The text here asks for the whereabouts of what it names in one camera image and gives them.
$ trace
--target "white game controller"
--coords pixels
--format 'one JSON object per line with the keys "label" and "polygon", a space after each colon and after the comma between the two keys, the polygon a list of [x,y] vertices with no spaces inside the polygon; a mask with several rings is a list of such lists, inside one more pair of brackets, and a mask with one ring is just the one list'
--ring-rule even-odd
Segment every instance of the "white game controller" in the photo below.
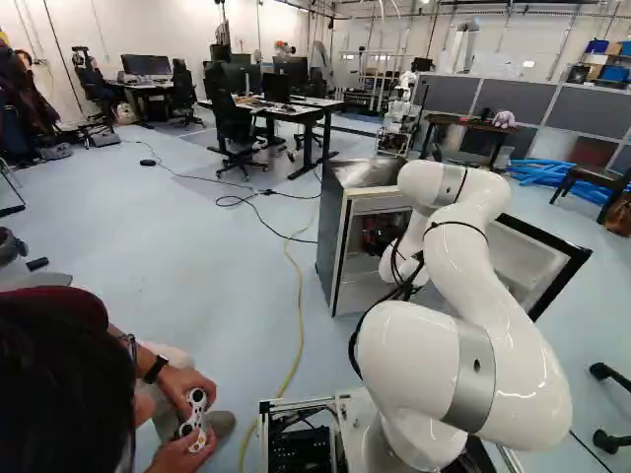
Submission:
{"label": "white game controller", "polygon": [[206,445],[207,440],[207,427],[204,413],[206,412],[206,407],[208,405],[208,396],[206,396],[206,392],[204,392],[203,389],[195,387],[188,391],[186,400],[188,401],[188,404],[190,404],[193,412],[190,418],[179,426],[175,436],[178,439],[181,439],[193,432],[194,429],[199,429],[199,437],[197,438],[197,441],[188,449],[191,453],[197,453]]}

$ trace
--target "wristwatch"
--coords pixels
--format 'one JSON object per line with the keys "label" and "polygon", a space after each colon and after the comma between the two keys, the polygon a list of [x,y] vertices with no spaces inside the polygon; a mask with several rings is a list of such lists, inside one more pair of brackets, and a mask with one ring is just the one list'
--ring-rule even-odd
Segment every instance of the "wristwatch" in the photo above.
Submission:
{"label": "wristwatch", "polygon": [[152,367],[149,368],[147,373],[143,376],[143,381],[147,384],[153,384],[158,379],[158,373],[162,368],[169,364],[169,360],[163,357],[162,355],[156,356],[156,362]]}

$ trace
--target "caster wheel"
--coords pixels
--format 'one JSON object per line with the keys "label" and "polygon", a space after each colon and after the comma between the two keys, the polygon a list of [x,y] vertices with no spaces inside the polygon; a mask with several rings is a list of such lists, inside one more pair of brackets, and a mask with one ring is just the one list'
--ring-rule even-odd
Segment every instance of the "caster wheel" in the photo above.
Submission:
{"label": "caster wheel", "polygon": [[603,379],[607,379],[609,377],[609,370],[607,369],[607,365],[605,363],[594,363],[590,366],[590,373],[598,381],[602,381]]}
{"label": "caster wheel", "polygon": [[618,452],[618,445],[611,440],[611,438],[607,435],[607,432],[601,429],[594,432],[592,440],[594,441],[595,446],[603,449],[610,455],[615,455]]}

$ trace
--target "hand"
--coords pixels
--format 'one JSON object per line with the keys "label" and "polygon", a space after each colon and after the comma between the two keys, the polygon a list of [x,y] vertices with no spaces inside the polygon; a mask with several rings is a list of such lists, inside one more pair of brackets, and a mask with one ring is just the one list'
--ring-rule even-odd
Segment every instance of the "hand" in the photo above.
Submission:
{"label": "hand", "polygon": [[208,396],[206,408],[210,407],[217,397],[217,385],[191,368],[178,370],[169,365],[165,366],[158,374],[158,385],[167,398],[175,404],[184,419],[188,419],[192,414],[192,409],[186,401],[186,395],[193,387],[199,387],[206,391],[206,396]]}
{"label": "hand", "polygon": [[188,449],[197,442],[198,437],[199,429],[195,429],[186,437],[161,446],[145,473],[193,473],[197,471],[217,447],[217,437],[211,428],[208,430],[206,445],[198,452],[191,453]]}

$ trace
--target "black desk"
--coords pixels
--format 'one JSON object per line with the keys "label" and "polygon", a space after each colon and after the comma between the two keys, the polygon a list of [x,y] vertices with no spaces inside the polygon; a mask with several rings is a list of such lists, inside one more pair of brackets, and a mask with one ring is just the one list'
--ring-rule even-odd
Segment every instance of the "black desk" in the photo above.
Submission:
{"label": "black desk", "polygon": [[[205,108],[212,109],[213,104],[211,101],[198,101],[200,106]],[[290,123],[300,123],[305,126],[305,150],[303,153],[303,166],[295,172],[292,172],[287,176],[288,179],[292,180],[296,177],[300,177],[301,175],[309,172],[314,169],[317,165],[319,165],[323,158],[316,160],[315,162],[312,160],[312,141],[313,141],[313,133],[314,126],[318,120],[322,120],[324,118],[324,110],[322,108],[315,108],[312,106],[305,106],[303,103],[292,105],[292,107],[296,111],[287,111],[280,108],[282,103],[277,103],[278,106],[257,106],[252,104],[251,102],[236,102],[236,105],[239,108],[244,108],[246,110],[250,110],[255,116],[262,116],[265,118],[266,122],[266,131],[267,131],[267,143],[276,144],[279,143],[278,138],[274,135],[274,121],[287,121]],[[215,150],[213,148],[209,149],[211,151],[218,151],[219,153],[226,154],[226,144],[223,143],[223,140],[219,142],[219,150]]]}
{"label": "black desk", "polygon": [[137,124],[144,128],[149,128],[150,130],[153,130],[154,127],[153,125],[147,123],[147,116],[145,116],[146,112],[140,106],[140,101],[138,99],[142,98],[146,100],[148,97],[163,96],[169,94],[171,92],[171,89],[174,87],[173,82],[155,82],[153,84],[122,84],[118,81],[108,79],[105,80],[105,83],[112,88],[128,91],[131,94],[134,101],[134,108],[137,110],[138,114],[139,121]]}
{"label": "black desk", "polygon": [[344,101],[320,99],[317,97],[305,97],[304,100],[296,100],[291,97],[290,104],[312,106],[324,110],[324,140],[322,143],[322,155],[327,158],[333,158],[339,155],[339,152],[337,151],[329,151],[331,146],[331,117],[334,111],[340,110],[344,107]]}

